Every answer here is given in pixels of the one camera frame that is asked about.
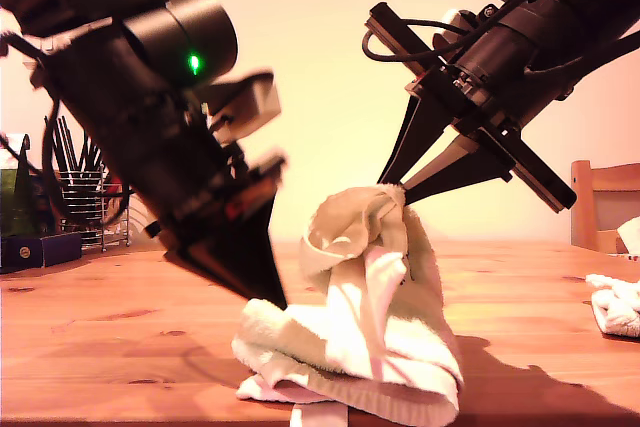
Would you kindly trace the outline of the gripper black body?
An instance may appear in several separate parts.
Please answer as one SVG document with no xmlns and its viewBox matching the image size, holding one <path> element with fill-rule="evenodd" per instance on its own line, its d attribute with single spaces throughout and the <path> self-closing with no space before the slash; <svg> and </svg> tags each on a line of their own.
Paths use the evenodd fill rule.
<svg viewBox="0 0 640 427">
<path fill-rule="evenodd" d="M 449 112 L 449 125 L 402 177 L 403 186 L 458 136 L 500 149 L 514 160 L 519 177 L 552 210 L 570 208 L 574 191 L 522 140 L 524 126 L 568 88 L 557 80 L 536 80 L 536 67 L 549 67 L 576 54 L 576 18 L 553 1 L 524 3 L 504 17 L 465 11 L 462 24 L 449 30 L 453 41 L 438 54 L 386 3 L 370 11 L 368 33 L 401 57 L 415 75 L 411 96 L 435 97 Z"/>
</svg>

